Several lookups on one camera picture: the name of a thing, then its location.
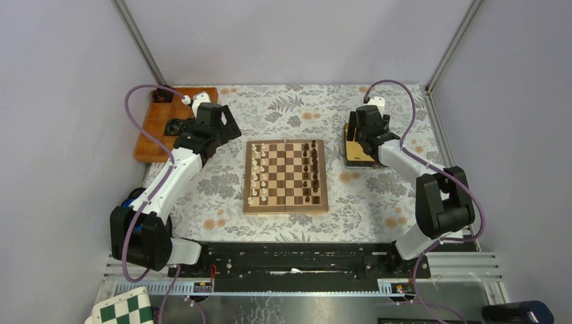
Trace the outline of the gold metal tin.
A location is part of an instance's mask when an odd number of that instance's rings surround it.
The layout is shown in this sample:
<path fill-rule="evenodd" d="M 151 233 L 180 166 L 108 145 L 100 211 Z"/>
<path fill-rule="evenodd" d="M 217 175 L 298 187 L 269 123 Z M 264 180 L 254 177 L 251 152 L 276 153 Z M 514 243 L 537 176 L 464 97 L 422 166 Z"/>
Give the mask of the gold metal tin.
<path fill-rule="evenodd" d="M 371 144 L 374 149 L 373 155 L 366 154 L 359 142 L 346 140 L 348 130 L 349 124 L 345 124 L 343 131 L 345 166 L 347 168 L 385 168 L 385 165 L 379 161 L 380 149 L 374 148 L 374 145 Z"/>

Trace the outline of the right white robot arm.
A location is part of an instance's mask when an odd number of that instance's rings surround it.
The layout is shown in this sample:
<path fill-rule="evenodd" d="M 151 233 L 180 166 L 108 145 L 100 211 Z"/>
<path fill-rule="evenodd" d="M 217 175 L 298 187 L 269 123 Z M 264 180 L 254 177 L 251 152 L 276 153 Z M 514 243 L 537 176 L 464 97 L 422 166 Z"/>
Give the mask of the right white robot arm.
<path fill-rule="evenodd" d="M 416 223 L 391 244 L 387 259 L 388 272 L 403 278 L 413 270 L 413 259 L 471 225 L 476 213 L 462 168 L 435 165 L 409 151 L 403 139 L 389 130 L 389 122 L 389 115 L 376 105 L 358 107 L 349 114 L 346 139 L 357 142 L 366 155 L 413 186 Z"/>

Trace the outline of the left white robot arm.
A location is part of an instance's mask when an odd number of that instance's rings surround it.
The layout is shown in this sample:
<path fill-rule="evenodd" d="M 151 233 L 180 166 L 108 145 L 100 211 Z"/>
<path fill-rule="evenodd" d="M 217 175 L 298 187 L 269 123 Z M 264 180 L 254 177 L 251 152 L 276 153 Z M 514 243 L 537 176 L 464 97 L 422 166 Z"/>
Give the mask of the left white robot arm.
<path fill-rule="evenodd" d="M 184 187 L 206 165 L 217 149 L 241 136 L 228 106 L 213 103 L 206 92 L 183 95 L 194 117 L 168 154 L 158 176 L 128 206 L 115 207 L 110 215 L 111 253 L 114 259 L 153 271 L 183 265 L 192 277 L 209 268 L 200 243 L 173 238 L 169 215 Z"/>

